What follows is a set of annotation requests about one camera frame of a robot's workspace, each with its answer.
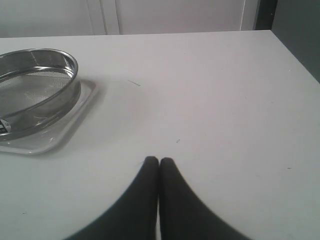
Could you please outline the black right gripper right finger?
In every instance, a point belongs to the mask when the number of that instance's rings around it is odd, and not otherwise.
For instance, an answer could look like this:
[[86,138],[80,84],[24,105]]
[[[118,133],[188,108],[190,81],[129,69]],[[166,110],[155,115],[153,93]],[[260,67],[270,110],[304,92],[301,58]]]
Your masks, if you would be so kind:
[[187,184],[173,159],[159,165],[159,221],[163,240],[247,240],[213,213]]

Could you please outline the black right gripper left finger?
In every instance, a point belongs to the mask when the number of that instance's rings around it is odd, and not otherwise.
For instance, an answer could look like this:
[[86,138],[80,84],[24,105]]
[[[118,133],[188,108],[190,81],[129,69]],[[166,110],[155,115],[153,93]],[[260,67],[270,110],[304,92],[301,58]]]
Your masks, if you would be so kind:
[[69,240],[155,240],[159,160],[148,156],[121,197]]

